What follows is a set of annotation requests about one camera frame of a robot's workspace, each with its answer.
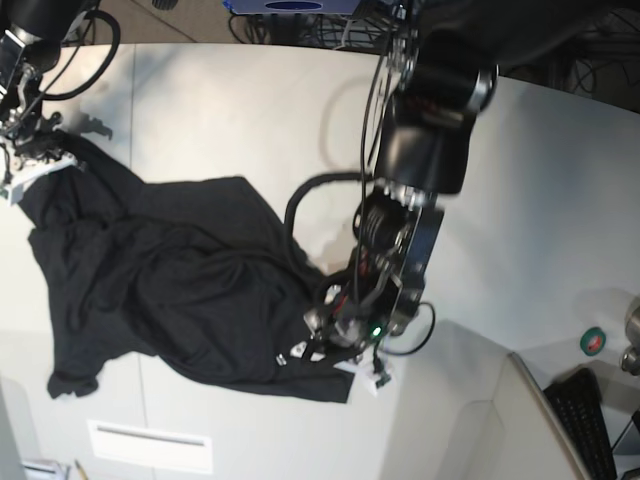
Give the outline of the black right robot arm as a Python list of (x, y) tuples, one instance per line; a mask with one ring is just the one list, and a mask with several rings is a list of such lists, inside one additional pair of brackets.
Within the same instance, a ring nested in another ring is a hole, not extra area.
[[(98, 21), (111, 30), (106, 57), (83, 83), (54, 93), (53, 86)], [(1, 3), (1, 150), (7, 173), (62, 160), (56, 133), (61, 114), (44, 117), (42, 104), (71, 100), (93, 87), (114, 60), (120, 43), (119, 22), (101, 10), (98, 1)]]

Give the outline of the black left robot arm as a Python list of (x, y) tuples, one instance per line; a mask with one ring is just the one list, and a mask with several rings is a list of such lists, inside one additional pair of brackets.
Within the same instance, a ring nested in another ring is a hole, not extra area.
[(480, 153), (473, 129), (501, 67), (569, 42), (612, 1), (456, 1), (408, 9), (385, 51), (399, 72), (373, 167), (320, 175), (304, 192), (358, 181), (356, 246), (305, 321), (301, 356), (353, 358), (399, 336), (429, 278), (447, 313), (501, 338), (557, 340), (591, 293), (639, 282), (639, 133), (538, 96), (496, 116)]

